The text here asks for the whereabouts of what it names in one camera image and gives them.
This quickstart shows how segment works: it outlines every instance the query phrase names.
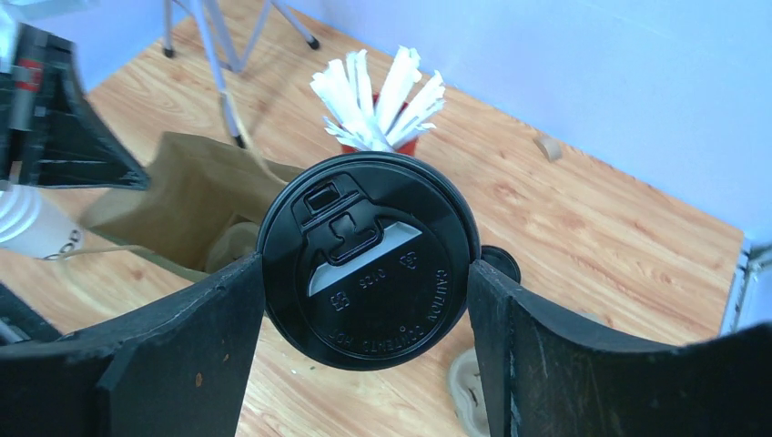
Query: white paper cup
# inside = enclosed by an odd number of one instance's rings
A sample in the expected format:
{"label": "white paper cup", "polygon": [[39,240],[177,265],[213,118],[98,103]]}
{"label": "white paper cup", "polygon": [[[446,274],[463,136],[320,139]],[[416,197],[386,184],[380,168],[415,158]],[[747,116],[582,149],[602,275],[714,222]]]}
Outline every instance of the white paper cup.
{"label": "white paper cup", "polygon": [[0,249],[51,260],[81,247],[83,230],[37,188],[0,191]]}

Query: red cup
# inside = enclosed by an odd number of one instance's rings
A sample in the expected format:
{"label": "red cup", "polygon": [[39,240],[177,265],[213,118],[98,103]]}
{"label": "red cup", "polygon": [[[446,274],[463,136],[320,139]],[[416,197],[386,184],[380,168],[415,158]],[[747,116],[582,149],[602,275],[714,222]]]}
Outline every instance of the red cup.
{"label": "red cup", "polygon": [[[376,102],[378,102],[378,93],[374,93],[372,95],[372,104],[375,105]],[[402,111],[405,110],[406,107],[408,107],[408,102],[405,102],[405,103],[402,104],[402,109],[400,109],[400,114],[402,113]],[[408,141],[407,143],[403,144],[402,147],[400,147],[397,150],[395,150],[395,152],[401,153],[403,155],[408,155],[408,156],[411,156],[411,157],[415,157],[415,148],[416,148],[417,145],[418,145],[418,137],[416,137],[416,138]],[[358,149],[356,149],[354,147],[345,146],[345,145],[342,145],[342,144],[340,145],[340,148],[343,149],[343,153],[360,152],[360,150],[358,150]]]}

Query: wood grain surface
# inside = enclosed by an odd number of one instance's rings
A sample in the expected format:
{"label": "wood grain surface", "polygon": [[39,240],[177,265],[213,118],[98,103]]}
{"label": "wood grain surface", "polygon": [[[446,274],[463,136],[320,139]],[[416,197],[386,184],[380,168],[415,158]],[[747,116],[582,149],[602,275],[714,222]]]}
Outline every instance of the wood grain surface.
{"label": "wood grain surface", "polygon": [[[261,2],[222,5],[243,47]],[[306,17],[301,21],[321,41],[320,51],[309,50],[274,11],[247,70],[227,79],[265,153],[307,167],[339,150],[323,130],[327,113],[310,90],[311,75],[364,45]],[[228,139],[193,21],[176,29],[175,43],[175,59],[163,57],[154,44],[89,96],[143,164],[153,158],[164,130]],[[390,63],[370,50],[376,86]],[[571,147],[548,163],[533,143],[535,129],[455,89],[448,90],[446,108],[434,122],[437,129],[421,139],[417,157],[458,186],[483,242],[511,251],[529,290],[653,340],[680,344],[716,335],[739,230]],[[46,195],[76,215],[101,192]],[[89,236],[87,244],[106,242]],[[8,253],[0,254],[0,263],[2,280],[63,331],[116,317],[188,285],[127,252],[70,261],[87,292],[70,287],[55,263]],[[445,373],[472,342],[464,317],[419,359],[386,371],[346,372],[304,358],[265,319],[239,435],[462,435]]]}

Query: red label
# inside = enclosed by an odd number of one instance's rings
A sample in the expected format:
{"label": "red label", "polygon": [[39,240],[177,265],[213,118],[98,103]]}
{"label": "red label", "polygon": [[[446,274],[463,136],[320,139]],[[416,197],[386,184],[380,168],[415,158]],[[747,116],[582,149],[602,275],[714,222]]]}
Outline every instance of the red label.
{"label": "red label", "polygon": [[19,66],[29,71],[29,80],[16,81],[16,87],[36,93],[40,89],[40,83],[43,82],[43,64],[32,59],[22,59],[19,61]]}

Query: brown paper bag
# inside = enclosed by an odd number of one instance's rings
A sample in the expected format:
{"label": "brown paper bag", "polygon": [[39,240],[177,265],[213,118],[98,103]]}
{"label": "brown paper bag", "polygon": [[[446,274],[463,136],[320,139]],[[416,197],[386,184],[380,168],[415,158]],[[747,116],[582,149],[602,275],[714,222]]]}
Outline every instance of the brown paper bag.
{"label": "brown paper bag", "polygon": [[262,223],[274,198],[302,171],[265,159],[245,140],[249,147],[242,149],[164,133],[146,168],[150,189],[109,190],[83,213],[81,226],[118,245],[148,249],[152,253],[137,254],[183,278],[205,278],[212,273],[209,254],[223,250],[216,246],[227,231],[245,221]]}

